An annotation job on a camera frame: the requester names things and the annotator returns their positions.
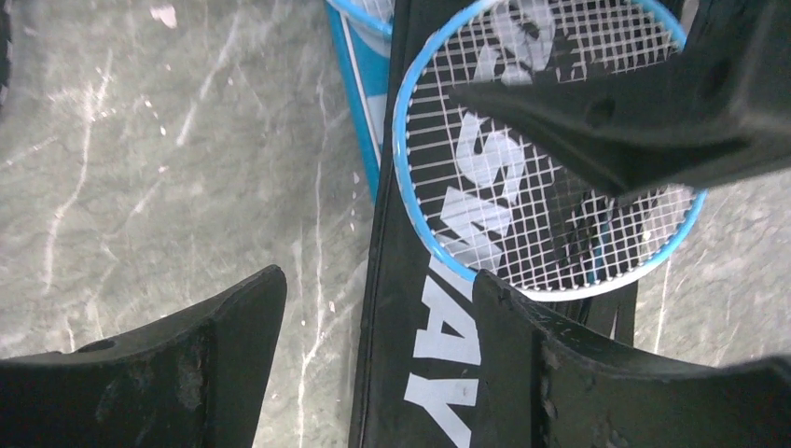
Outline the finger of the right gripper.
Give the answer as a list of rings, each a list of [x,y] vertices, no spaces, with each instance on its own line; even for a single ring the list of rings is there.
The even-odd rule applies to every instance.
[[[475,82],[450,97],[615,197],[781,171],[790,165],[790,5],[746,2],[668,61],[627,73],[546,87]]]

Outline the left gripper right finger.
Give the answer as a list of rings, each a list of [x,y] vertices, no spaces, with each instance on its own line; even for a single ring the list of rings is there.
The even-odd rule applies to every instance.
[[[711,368],[613,341],[479,273],[499,447],[786,447],[790,359]]]

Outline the black racket cover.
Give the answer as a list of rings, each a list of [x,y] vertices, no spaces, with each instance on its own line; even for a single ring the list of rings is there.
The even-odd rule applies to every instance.
[[[473,280],[437,261],[409,219],[396,179],[392,118],[426,40],[476,1],[395,1],[376,216],[355,379],[353,447],[494,447]],[[638,280],[550,309],[632,344]]]

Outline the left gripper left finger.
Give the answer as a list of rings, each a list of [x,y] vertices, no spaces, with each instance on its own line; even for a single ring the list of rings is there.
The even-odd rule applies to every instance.
[[[1,363],[5,447],[249,447],[286,300],[275,265],[138,329]]]

